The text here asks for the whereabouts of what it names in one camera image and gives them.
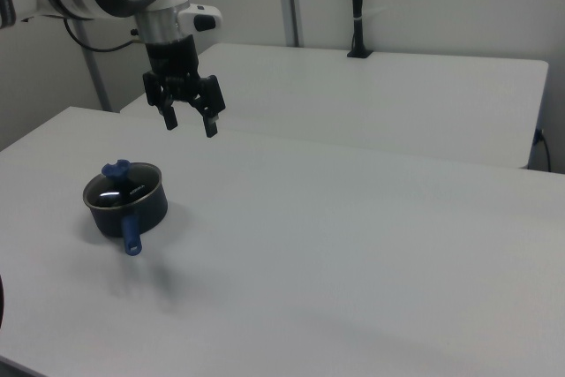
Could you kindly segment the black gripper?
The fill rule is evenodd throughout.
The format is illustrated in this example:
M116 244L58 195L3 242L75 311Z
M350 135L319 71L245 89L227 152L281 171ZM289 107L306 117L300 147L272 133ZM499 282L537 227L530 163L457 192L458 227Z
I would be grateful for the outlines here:
M194 37L164 44L146 44L151 70L144 73L147 103L158 109L166 128L177 127L173 102L190 102L201 114L206 136L217 134L216 121L226 104L218 78L201 78Z

